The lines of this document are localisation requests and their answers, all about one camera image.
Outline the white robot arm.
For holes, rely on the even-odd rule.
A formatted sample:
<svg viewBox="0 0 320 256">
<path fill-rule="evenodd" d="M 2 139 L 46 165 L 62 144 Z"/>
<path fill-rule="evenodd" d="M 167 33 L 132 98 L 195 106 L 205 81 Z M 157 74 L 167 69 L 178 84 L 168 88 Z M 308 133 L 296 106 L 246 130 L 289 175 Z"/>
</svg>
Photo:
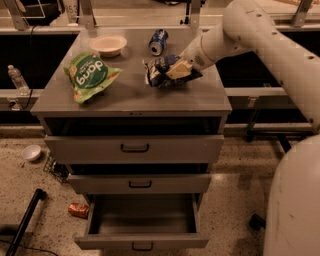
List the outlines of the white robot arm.
<svg viewBox="0 0 320 256">
<path fill-rule="evenodd" d="M 166 75 L 184 78 L 218 60 L 253 51 L 294 105 L 320 129 L 320 59 L 280 33 L 254 0 L 233 0 L 222 22 L 197 36 Z M 270 188 L 263 256 L 320 256 L 320 134 L 283 156 Z"/>
</svg>

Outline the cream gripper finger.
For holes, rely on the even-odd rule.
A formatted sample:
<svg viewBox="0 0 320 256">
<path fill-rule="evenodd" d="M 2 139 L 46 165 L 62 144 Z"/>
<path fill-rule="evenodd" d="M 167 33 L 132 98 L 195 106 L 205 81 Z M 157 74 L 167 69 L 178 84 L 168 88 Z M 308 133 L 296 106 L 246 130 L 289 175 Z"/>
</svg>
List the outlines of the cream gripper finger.
<svg viewBox="0 0 320 256">
<path fill-rule="evenodd" d="M 193 65 L 187 60 L 178 60 L 174 65 L 171 65 L 166 72 L 166 76 L 172 80 L 187 77 L 191 74 Z"/>
</svg>

